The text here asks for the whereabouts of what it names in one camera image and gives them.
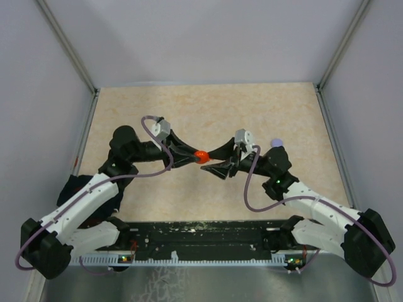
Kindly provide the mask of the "red earbud charging case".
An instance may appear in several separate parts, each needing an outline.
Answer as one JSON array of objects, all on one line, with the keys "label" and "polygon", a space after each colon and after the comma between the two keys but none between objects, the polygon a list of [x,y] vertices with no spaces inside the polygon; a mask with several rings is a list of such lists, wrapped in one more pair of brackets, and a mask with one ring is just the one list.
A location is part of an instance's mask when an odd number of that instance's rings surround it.
[{"label": "red earbud charging case", "polygon": [[206,151],[198,150],[194,153],[194,156],[197,164],[206,164],[210,161],[210,156]]}]

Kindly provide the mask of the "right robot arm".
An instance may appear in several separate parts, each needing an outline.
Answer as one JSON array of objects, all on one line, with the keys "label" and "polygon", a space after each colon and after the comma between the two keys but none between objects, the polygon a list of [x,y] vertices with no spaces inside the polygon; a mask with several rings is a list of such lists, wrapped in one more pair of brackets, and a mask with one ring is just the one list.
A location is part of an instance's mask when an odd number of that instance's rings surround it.
[{"label": "right robot arm", "polygon": [[304,216],[293,216],[283,225],[282,244],[295,249],[309,245],[342,258],[359,275],[371,279],[388,262],[392,278],[397,271],[391,259],[395,243],[382,220],[374,210],[358,211],[343,206],[315,192],[290,173],[292,166],[284,147],[272,147],[264,155],[258,145],[234,143],[233,151],[225,151],[218,164],[202,166],[221,179],[234,177],[238,172],[265,176],[262,184],[265,194],[274,204],[254,208],[245,200],[247,209],[255,213],[272,210],[283,204],[299,210]]}]

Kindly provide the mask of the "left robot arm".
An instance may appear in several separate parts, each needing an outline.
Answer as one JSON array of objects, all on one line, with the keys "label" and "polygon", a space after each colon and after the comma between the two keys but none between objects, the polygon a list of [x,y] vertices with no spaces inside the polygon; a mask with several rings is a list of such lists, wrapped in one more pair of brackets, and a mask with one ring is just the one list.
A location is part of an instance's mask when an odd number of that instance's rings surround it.
[{"label": "left robot arm", "polygon": [[110,141],[107,161],[89,182],[62,206],[41,220],[28,219],[21,227],[20,250],[15,265],[23,270],[20,259],[46,279],[59,276],[72,260],[96,249],[114,246],[122,250],[131,242],[128,225],[118,218],[100,224],[80,226],[98,208],[121,194],[134,178],[141,178],[136,162],[164,162],[165,170],[199,162],[196,149],[182,142],[165,120],[146,129],[151,140],[141,142],[131,126],[118,127]]}]

